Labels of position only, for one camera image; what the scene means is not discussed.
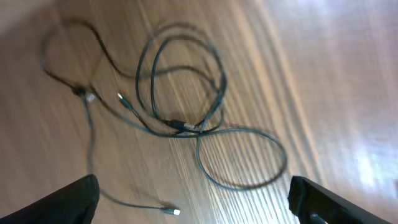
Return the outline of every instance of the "wood grain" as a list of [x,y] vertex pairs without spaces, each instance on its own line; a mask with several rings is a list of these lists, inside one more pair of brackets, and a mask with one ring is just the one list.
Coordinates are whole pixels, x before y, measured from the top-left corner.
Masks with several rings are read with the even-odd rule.
[[[93,223],[298,223],[287,202],[292,175],[398,223],[397,10],[394,1],[370,0],[70,0],[42,8],[0,37],[0,216],[86,174],[81,103],[44,75],[38,59],[43,33],[62,18],[79,17],[99,29],[132,73],[154,28],[176,21],[201,27],[228,73],[228,123],[276,133],[289,156],[277,183],[228,192],[199,171],[194,140],[131,129],[93,103],[100,186],[126,202],[182,209],[171,217],[102,198]],[[137,103],[134,83],[116,76],[86,30],[63,32],[49,60],[70,79],[85,83],[94,75],[105,100],[128,116],[116,92]],[[214,63],[205,60],[208,65],[203,52],[176,43],[159,66],[186,63],[213,71]],[[155,94],[165,116],[196,121],[208,106],[206,91],[192,74],[177,73],[159,78]],[[280,164],[272,145],[250,134],[213,136],[202,147],[206,166],[234,182],[259,182]]]

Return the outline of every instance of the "wire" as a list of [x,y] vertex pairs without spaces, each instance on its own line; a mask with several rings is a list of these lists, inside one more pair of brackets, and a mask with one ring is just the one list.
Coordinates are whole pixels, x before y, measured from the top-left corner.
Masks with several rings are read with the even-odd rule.
[[[122,94],[118,93],[119,100],[121,104],[131,111],[134,116],[139,120],[139,123],[130,120],[129,118],[121,115],[118,113],[116,110],[114,110],[107,102],[102,99],[100,94],[96,91],[96,88],[94,85],[90,82],[88,87],[79,85],[78,83],[74,83],[70,80],[67,80],[65,78],[62,78],[58,75],[56,75],[45,63],[45,54],[47,51],[47,48],[49,46],[50,41],[54,38],[54,36],[59,32],[60,29],[64,28],[70,28],[73,26],[82,26],[87,28],[92,32],[94,35],[95,39],[97,40],[102,52],[104,53],[107,61],[109,64],[115,69],[115,71],[118,73],[118,75],[128,78],[128,79],[133,79],[136,82],[135,88],[136,88],[136,97],[137,100],[141,106],[141,108],[147,113],[147,115],[151,116],[152,118],[156,119],[158,122],[164,124],[165,126],[168,126],[175,131],[172,133],[165,133],[165,132],[160,132],[152,129],[145,121],[145,119],[139,114],[139,112],[136,110],[135,107],[131,104],[131,102]],[[141,70],[142,70],[142,64],[145,59],[146,53],[153,44],[155,40],[160,38],[162,34],[165,32],[168,32],[169,30],[172,29],[181,29],[185,31],[189,31],[192,34],[179,34],[179,35],[167,35],[163,43],[160,45],[154,63],[152,65],[152,70],[150,74],[145,74],[143,75]],[[190,42],[192,44],[195,44],[202,49],[204,49],[208,54],[210,54],[218,67],[218,71],[220,73],[220,79],[219,79],[219,85],[216,86],[216,82],[213,78],[209,77],[205,72],[201,71],[198,68],[189,66],[189,65],[179,65],[179,66],[174,66],[174,67],[169,67],[165,68],[162,70],[157,69],[157,64],[159,62],[160,55],[162,51],[166,48],[166,46],[170,42],[175,42],[175,41],[185,41],[185,42]],[[118,66],[115,60],[112,58],[111,54],[108,52],[104,42],[101,39],[101,36],[99,32],[95,29],[93,25],[90,23],[83,21],[81,19],[69,19],[67,21],[63,21],[59,26],[53,28],[50,30],[43,38],[42,40],[42,45],[41,45],[41,50],[40,50],[40,66],[42,67],[42,70],[51,78],[53,78],[55,81],[71,88],[72,92],[76,95],[78,95],[82,102],[83,106],[85,109],[85,114],[86,118],[88,121],[88,126],[90,128],[90,140],[89,140],[89,146],[88,146],[88,155],[87,155],[87,170],[88,173],[93,173],[93,154],[94,154],[94,148],[95,148],[95,129],[93,125],[93,121],[91,119],[90,115],[90,109],[89,105],[86,99],[86,96],[88,93],[94,94],[101,105],[113,116],[115,116],[118,120],[122,121],[123,123],[126,123],[130,125],[133,128],[140,129],[141,131],[144,131],[149,134],[153,134],[154,136],[162,137],[162,138],[180,138],[180,139],[186,139],[186,138],[195,138],[197,140],[197,146],[196,146],[196,159],[198,162],[199,169],[203,172],[204,176],[206,179],[208,179],[210,182],[215,184],[218,187],[221,187],[222,189],[226,190],[233,190],[233,191],[245,191],[245,190],[253,190],[253,189],[259,189],[261,187],[265,187],[274,181],[276,181],[286,170],[287,167],[287,155],[286,151],[283,147],[283,145],[280,143],[280,141],[264,132],[258,129],[254,128],[244,128],[244,127],[238,127],[238,128],[225,128],[225,129],[219,129],[223,124],[224,124],[224,109],[222,107],[222,101],[225,95],[226,87],[227,87],[227,78],[226,78],[226,73],[223,68],[223,64],[221,63],[220,56],[218,55],[214,45],[208,40],[207,36],[203,31],[198,29],[197,27],[191,25],[191,24],[186,24],[186,23],[174,23],[174,24],[169,24],[167,26],[163,26],[160,29],[157,29],[155,32],[153,32],[149,38],[149,40],[146,42],[142,52],[141,56],[139,59],[139,63],[137,66],[137,71],[135,75],[130,75],[128,73],[123,72]],[[155,98],[155,78],[162,76],[162,75],[168,75],[170,73],[176,72],[176,71],[191,71],[193,74],[198,75],[200,78],[202,78],[204,81],[208,82],[210,84],[210,87],[213,91],[215,91],[216,96],[214,101],[211,103],[210,109],[205,113],[203,116],[203,119],[201,119],[197,124],[195,125],[189,125],[186,122],[179,121],[179,120],[169,120],[166,118],[161,117],[159,110],[157,108],[157,103],[156,103],[156,98]],[[139,88],[139,82],[141,80],[148,80],[150,79],[150,108],[148,108],[142,98],[141,98],[141,93],[140,93],[140,88]],[[210,118],[213,117],[213,115],[216,113],[216,111],[220,111],[221,118],[217,122],[216,125],[213,127],[210,127],[206,129],[207,124],[210,120]],[[238,184],[223,184],[219,181],[217,181],[214,177],[212,177],[209,172],[205,169],[201,157],[200,157],[200,143],[201,139],[203,137],[207,136],[212,136],[216,134],[226,134],[226,133],[252,133],[252,134],[257,134],[258,136],[264,137],[271,142],[275,143],[281,156],[281,161],[282,164],[279,167],[279,170],[274,174],[271,178],[258,183],[254,185],[238,185]],[[125,205],[128,207],[134,207],[134,208],[153,208],[153,209],[159,209],[159,210],[164,210],[164,209],[169,209],[169,208],[158,208],[158,207],[146,207],[146,206],[140,206],[140,205],[132,205],[129,203],[124,203],[118,199],[113,198],[110,196],[109,193],[105,192],[104,190],[101,190],[101,193],[103,196],[106,198],[110,199],[110,201],[118,203],[120,205]]]

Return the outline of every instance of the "tangled cable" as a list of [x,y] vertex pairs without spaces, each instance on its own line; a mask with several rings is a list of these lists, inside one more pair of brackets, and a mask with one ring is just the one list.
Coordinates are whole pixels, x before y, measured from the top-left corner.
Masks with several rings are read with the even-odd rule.
[[[82,26],[84,28],[87,28],[89,31],[91,31],[91,33],[94,35],[95,39],[99,43],[99,46],[100,46],[102,52],[104,53],[106,59],[108,60],[110,65],[113,67],[113,69],[115,69],[115,71],[117,71],[117,73],[120,76],[122,76],[124,78],[135,80],[136,97],[137,97],[137,100],[138,100],[141,108],[149,116],[156,119],[158,122],[174,129],[175,131],[173,133],[163,133],[163,132],[156,131],[156,130],[152,129],[146,123],[146,121],[143,119],[143,117],[139,114],[139,112],[136,110],[136,108],[133,107],[132,103],[122,94],[118,93],[119,100],[120,100],[121,104],[125,108],[127,108],[129,111],[131,111],[135,115],[135,117],[139,120],[140,123],[132,121],[129,118],[118,113],[116,110],[114,110],[109,104],[107,104],[107,102],[104,101],[104,99],[102,99],[102,97],[96,91],[96,88],[93,86],[93,84],[91,82],[89,83],[88,86],[83,86],[79,83],[75,83],[71,80],[67,80],[66,78],[62,78],[62,77],[56,75],[49,68],[49,66],[45,63],[45,54],[46,54],[46,51],[47,51],[50,41],[54,38],[55,35],[58,34],[60,29],[70,28],[73,26]],[[194,35],[188,35],[188,34],[167,35],[157,51],[157,54],[156,54],[156,57],[154,59],[154,63],[152,66],[151,73],[149,75],[142,75],[141,74],[142,73],[141,72],[142,64],[143,64],[143,61],[144,61],[147,51],[149,50],[150,46],[153,44],[153,41],[156,40],[158,37],[160,37],[164,32],[166,32],[170,29],[175,29],[175,28],[179,28],[179,29],[182,29],[185,31],[195,33],[196,35],[202,37],[204,40],[201,40],[201,39],[195,37]],[[159,62],[159,58],[160,58],[162,51],[166,48],[167,44],[169,44],[170,42],[174,42],[174,41],[190,42],[192,44],[195,44],[195,45],[201,47],[206,52],[208,52],[214,58],[214,60],[217,64],[218,70],[220,72],[219,85],[216,86],[215,80],[212,79],[211,77],[209,77],[205,72],[201,71],[200,69],[197,69],[196,67],[192,67],[189,65],[173,66],[173,67],[169,67],[169,68],[165,68],[165,69],[161,69],[161,70],[157,69],[157,64]],[[181,138],[181,139],[182,138],[184,138],[184,139],[195,138],[197,140],[196,159],[198,162],[199,169],[203,172],[204,176],[210,182],[212,182],[216,186],[221,187],[223,189],[234,190],[234,191],[243,191],[243,190],[252,190],[252,189],[258,189],[261,187],[265,187],[265,186],[271,184],[272,182],[274,182],[275,180],[277,180],[282,175],[282,173],[285,171],[285,169],[287,167],[287,155],[286,155],[285,149],[284,149],[283,145],[279,142],[279,140],[277,138],[275,138],[274,136],[267,134],[264,131],[260,131],[258,129],[253,129],[253,128],[238,127],[238,128],[219,129],[224,123],[224,109],[222,107],[222,101],[223,101],[226,87],[227,87],[226,74],[225,74],[225,71],[223,68],[223,64],[221,63],[220,56],[218,55],[213,44],[211,44],[211,42],[208,40],[208,38],[206,37],[206,35],[204,34],[203,31],[197,29],[195,26],[193,26],[191,24],[175,23],[175,24],[163,26],[160,29],[158,29],[157,31],[155,31],[151,35],[151,38],[146,42],[144,49],[141,52],[141,56],[140,56],[139,63],[137,66],[136,74],[129,75],[129,74],[123,72],[118,67],[117,63],[114,61],[111,54],[108,52],[104,42],[102,41],[99,32],[95,29],[95,27],[93,25],[91,25],[90,23],[88,23],[86,21],[80,20],[80,19],[70,19],[67,21],[63,21],[59,26],[51,29],[47,34],[45,34],[45,36],[42,40],[42,45],[41,45],[41,49],[40,49],[40,66],[42,67],[42,70],[49,77],[53,78],[54,80],[58,81],[59,83],[65,85],[65,86],[68,86],[69,88],[71,88],[72,92],[74,94],[76,94],[77,96],[79,96],[83,102],[83,106],[84,106],[85,113],[86,113],[86,118],[88,121],[88,125],[90,127],[90,140],[89,140],[88,157],[87,157],[87,161],[88,161],[87,169],[88,169],[89,173],[93,173],[93,153],[94,153],[94,148],[95,148],[94,147],[95,146],[95,129],[94,129],[93,121],[91,119],[88,101],[86,98],[87,94],[89,94],[89,93],[94,94],[95,97],[97,97],[97,99],[99,99],[99,102],[101,103],[101,105],[104,106],[104,108],[108,112],[110,112],[113,116],[115,116],[117,119],[121,120],[122,122],[132,126],[133,128],[140,129],[141,131],[147,132],[149,134],[153,134],[154,136],[163,137],[163,138]],[[154,94],[155,78],[162,76],[162,75],[168,75],[170,73],[177,72],[177,71],[190,71],[190,72],[198,75],[200,78],[204,79],[204,81],[208,82],[211,86],[211,89],[213,91],[215,91],[215,93],[216,93],[214,101],[210,104],[210,109],[204,115],[203,119],[201,121],[199,121],[197,124],[192,125],[192,124],[188,124],[184,121],[180,121],[180,120],[174,120],[174,119],[169,120],[167,118],[163,118],[163,117],[161,117],[161,115],[159,114],[159,110],[157,109],[157,103],[156,103],[155,94]],[[141,92],[139,89],[139,82],[141,80],[146,80],[146,79],[150,79],[150,102],[151,102],[150,108],[148,108],[144,104],[144,102],[141,98]],[[217,110],[220,110],[220,115],[221,115],[220,120],[213,127],[205,129],[207,127],[208,121],[210,120],[210,118],[214,115],[214,113]],[[207,171],[207,169],[204,167],[201,157],[200,157],[201,139],[203,137],[212,136],[215,134],[236,133],[236,132],[257,134],[257,135],[262,136],[262,137],[272,141],[273,143],[275,143],[280,152],[281,161],[282,161],[282,164],[279,167],[278,172],[276,174],[274,174],[271,178],[269,178],[261,183],[254,184],[254,185],[224,184],[224,183],[217,181],[214,177],[212,177],[209,174],[209,172]],[[163,209],[165,211],[165,208],[145,207],[145,206],[140,206],[140,205],[132,205],[129,203],[124,203],[118,199],[113,198],[112,196],[110,196],[109,193],[105,192],[102,189],[101,189],[101,193],[106,198],[110,199],[111,201],[113,201],[115,203],[121,204],[121,205],[136,207],[136,208]]]

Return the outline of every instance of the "wooden surface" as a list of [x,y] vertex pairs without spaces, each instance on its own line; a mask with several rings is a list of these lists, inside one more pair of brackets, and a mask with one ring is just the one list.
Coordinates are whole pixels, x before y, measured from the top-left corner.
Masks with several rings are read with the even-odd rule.
[[[81,103],[40,71],[37,53],[42,34],[73,16],[92,22],[133,73],[148,33],[159,24],[200,26],[228,71],[228,123],[277,133],[289,155],[277,183],[227,192],[198,170],[194,140],[131,129],[93,103],[100,186],[126,202],[167,202],[182,210],[179,217],[165,216],[102,198],[93,223],[297,223],[287,202],[292,175],[398,223],[397,11],[398,3],[388,0],[71,0],[37,11],[0,38],[0,216],[86,174]],[[122,90],[134,99],[133,83],[115,76],[87,31],[73,29],[55,43],[50,61],[56,71],[80,82],[95,74],[104,97],[127,114],[115,94]],[[204,66],[184,44],[160,61]],[[163,113],[198,119],[206,107],[199,83],[189,74],[159,80]],[[280,162],[265,140],[247,134],[211,137],[202,146],[206,165],[233,181],[257,182]]]

